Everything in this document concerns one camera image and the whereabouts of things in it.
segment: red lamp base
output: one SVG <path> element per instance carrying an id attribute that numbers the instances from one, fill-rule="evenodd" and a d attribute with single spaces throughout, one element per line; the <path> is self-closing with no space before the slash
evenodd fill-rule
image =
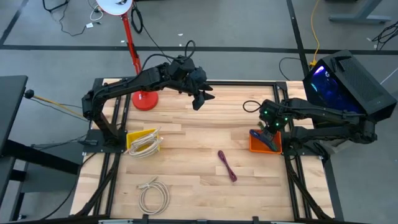
<path id="1" fill-rule="evenodd" d="M 142 111 L 148 111 L 154 108 L 157 104 L 159 96 L 157 92 L 138 91 L 132 94 L 133 105 Z"/>

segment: wood plank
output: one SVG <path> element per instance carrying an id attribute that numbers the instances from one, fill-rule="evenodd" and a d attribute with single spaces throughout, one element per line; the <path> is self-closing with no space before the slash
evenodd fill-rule
<path id="1" fill-rule="evenodd" d="M 116 79 L 107 79 L 111 83 Z M 287 82 L 290 97 L 305 98 L 301 82 Z M 258 114 L 246 113 L 246 100 L 274 100 L 268 86 L 214 86 L 214 100 L 199 111 L 192 110 L 192 98 L 165 89 L 159 103 L 150 111 L 130 106 L 127 117 L 129 132 L 162 127 L 164 138 L 160 152 L 135 159 L 123 154 L 113 201 L 112 218 L 141 218 L 137 198 L 138 185 L 158 176 L 170 191 L 170 205 L 159 219 L 208 220 L 293 220 L 286 169 L 282 156 L 249 152 L 249 130 L 257 128 Z M 104 105 L 110 120 L 114 99 Z M 311 120 L 294 121 L 312 127 Z M 217 156 L 223 150 L 229 165 L 238 176 L 232 183 L 224 164 Z M 89 161 L 79 178 L 71 213 L 79 211 L 98 185 L 103 155 Z M 331 209 L 322 163 L 316 157 L 303 159 L 308 190 L 325 211 Z M 159 193 L 149 190 L 149 208 L 161 204 Z"/>

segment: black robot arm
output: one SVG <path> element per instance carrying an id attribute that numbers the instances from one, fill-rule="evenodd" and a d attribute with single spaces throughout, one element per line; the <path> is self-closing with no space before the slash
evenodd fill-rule
<path id="1" fill-rule="evenodd" d="M 279 104 L 265 100 L 259 111 L 260 119 L 267 124 L 266 131 L 271 134 L 283 129 L 291 119 L 320 118 L 333 124 L 329 128 L 317 129 L 293 127 L 286 136 L 289 143 L 297 147 L 309 140 L 349 139 L 367 144 L 377 139 L 375 122 L 368 120 L 366 115 L 315 106 L 299 98 L 282 100 Z"/>
<path id="2" fill-rule="evenodd" d="M 173 60 L 171 64 L 163 63 L 144 70 L 136 77 L 125 78 L 90 90 L 81 99 L 83 116 L 96 123 L 103 133 L 105 144 L 120 144 L 118 141 L 120 133 L 116 124 L 109 124 L 102 113 L 103 106 L 108 99 L 140 90 L 159 91 L 167 87 L 193 96 L 193 109 L 199 110 L 206 100 L 214 98 L 213 95 L 205 92 L 213 90 L 206 84 L 206 72 L 201 67 L 195 68 L 190 58 L 179 57 L 177 59 Z"/>

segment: white lamp shade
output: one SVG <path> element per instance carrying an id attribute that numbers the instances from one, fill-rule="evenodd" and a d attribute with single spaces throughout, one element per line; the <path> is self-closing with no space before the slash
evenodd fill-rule
<path id="1" fill-rule="evenodd" d="M 117 4 L 122 0 L 97 0 L 97 4 L 102 8 L 102 10 L 110 15 L 121 16 L 132 6 L 133 0 L 127 0 L 124 4 Z"/>

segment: orange container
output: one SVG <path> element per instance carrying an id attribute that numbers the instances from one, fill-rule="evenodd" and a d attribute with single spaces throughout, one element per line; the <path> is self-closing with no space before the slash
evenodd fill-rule
<path id="1" fill-rule="evenodd" d="M 269 147 L 264 144 L 262 141 L 256 139 L 255 137 L 251 136 L 250 134 L 250 147 L 249 150 L 251 152 L 260 152 L 260 153 L 269 153 L 269 154 L 281 154 L 282 153 L 282 140 L 280 138 L 280 131 L 276 133 L 274 136 L 274 139 L 272 140 L 275 144 L 276 147 L 278 148 L 277 152 L 274 152 L 269 149 Z"/>

